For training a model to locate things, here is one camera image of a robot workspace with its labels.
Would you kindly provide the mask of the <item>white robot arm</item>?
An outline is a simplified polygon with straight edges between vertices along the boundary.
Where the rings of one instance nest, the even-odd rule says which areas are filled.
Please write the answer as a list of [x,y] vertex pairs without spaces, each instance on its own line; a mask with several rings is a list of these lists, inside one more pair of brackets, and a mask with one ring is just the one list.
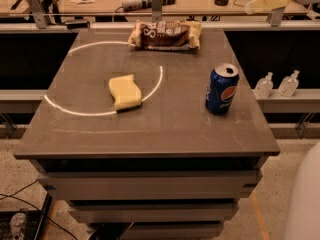
[[[286,7],[292,0],[251,0],[247,14]],[[295,0],[301,5],[320,0]],[[283,240],[320,240],[320,143],[305,155],[294,182]]]

